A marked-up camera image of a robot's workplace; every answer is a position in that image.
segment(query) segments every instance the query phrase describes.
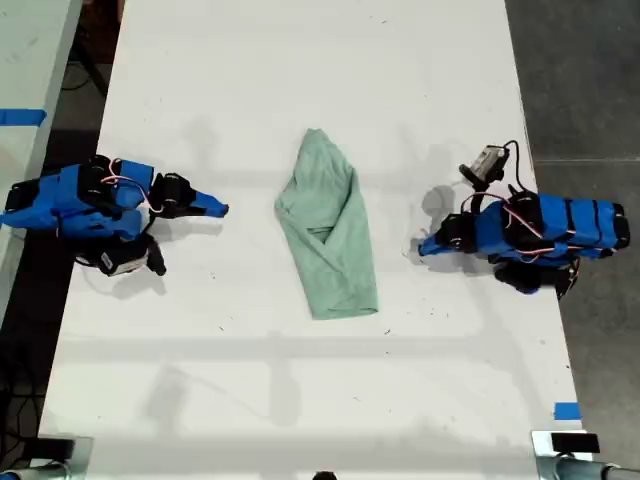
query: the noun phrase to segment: blue tape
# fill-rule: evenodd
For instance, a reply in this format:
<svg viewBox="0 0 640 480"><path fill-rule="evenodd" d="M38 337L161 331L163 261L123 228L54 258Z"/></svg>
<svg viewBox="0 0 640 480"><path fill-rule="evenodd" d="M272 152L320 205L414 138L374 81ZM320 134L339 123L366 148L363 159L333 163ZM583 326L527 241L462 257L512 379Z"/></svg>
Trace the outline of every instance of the blue tape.
<svg viewBox="0 0 640 480"><path fill-rule="evenodd" d="M556 402L553 418L556 420L580 420L582 418L580 405L576 402Z"/></svg>
<svg viewBox="0 0 640 480"><path fill-rule="evenodd" d="M29 108L0 108L0 127L39 127L47 117L44 110Z"/></svg>

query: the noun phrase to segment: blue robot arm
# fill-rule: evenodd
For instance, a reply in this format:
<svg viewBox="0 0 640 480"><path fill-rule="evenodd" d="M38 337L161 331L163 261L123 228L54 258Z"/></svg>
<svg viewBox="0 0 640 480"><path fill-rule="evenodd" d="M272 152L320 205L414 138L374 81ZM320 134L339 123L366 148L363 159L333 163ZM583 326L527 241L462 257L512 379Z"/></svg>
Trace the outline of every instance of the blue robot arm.
<svg viewBox="0 0 640 480"><path fill-rule="evenodd" d="M503 178L507 145L488 146L471 168L460 171L476 193L471 211L449 215L418 247L421 256L478 253L500 264L496 278L524 293L555 285L558 296L574 284L580 257L604 258L629 245L629 224L617 203L516 191L480 210L489 184Z"/></svg>
<svg viewBox="0 0 640 480"><path fill-rule="evenodd" d="M147 233L156 217L224 217L229 207L191 188L183 177L153 167L96 155L86 164L13 185L0 224L57 230L85 264L115 275L146 264L164 274L160 249ZM137 209L147 201L150 223Z"/></svg>

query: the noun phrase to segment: white table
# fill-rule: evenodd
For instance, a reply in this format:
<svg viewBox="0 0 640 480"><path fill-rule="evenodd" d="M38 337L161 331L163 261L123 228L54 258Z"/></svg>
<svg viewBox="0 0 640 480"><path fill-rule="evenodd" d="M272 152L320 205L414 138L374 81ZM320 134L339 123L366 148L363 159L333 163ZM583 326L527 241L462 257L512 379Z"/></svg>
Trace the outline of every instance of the white table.
<svg viewBox="0 0 640 480"><path fill-rule="evenodd" d="M82 0L0 0L0 108L47 112L37 127L0 127L0 208L16 182L40 175ZM0 228L0 324L24 234Z"/></svg>
<svg viewBox="0 0 640 480"><path fill-rule="evenodd" d="M554 293L403 255L487 143L534 184L502 0L132 0L120 35L99 151L231 212L158 224L164 278L75 268L41 433L91 479L536 478L530 431L580 427ZM273 211L307 127L360 174L377 315L310 318Z"/></svg>

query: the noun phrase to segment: gray floor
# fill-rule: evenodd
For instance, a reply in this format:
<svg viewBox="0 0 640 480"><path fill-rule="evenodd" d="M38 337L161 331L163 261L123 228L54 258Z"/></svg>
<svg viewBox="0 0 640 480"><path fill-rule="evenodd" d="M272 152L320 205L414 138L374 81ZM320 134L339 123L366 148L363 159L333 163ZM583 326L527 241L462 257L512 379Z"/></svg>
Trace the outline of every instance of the gray floor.
<svg viewBox="0 0 640 480"><path fill-rule="evenodd" d="M640 1L507 5L539 189L618 201L631 221L632 248L583 262L561 310L584 424L603 460L640 468ZM93 85L63 92L54 128L95 131L102 109Z"/></svg>

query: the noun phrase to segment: green cloth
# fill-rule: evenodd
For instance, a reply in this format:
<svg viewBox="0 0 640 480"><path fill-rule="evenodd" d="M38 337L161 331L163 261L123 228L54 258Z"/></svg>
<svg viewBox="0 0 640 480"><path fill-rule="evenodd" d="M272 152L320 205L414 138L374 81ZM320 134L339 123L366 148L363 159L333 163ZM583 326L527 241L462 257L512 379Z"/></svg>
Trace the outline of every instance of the green cloth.
<svg viewBox="0 0 640 480"><path fill-rule="evenodd" d="M276 212L313 317L378 311L378 293L358 176L322 130L307 130Z"/></svg>

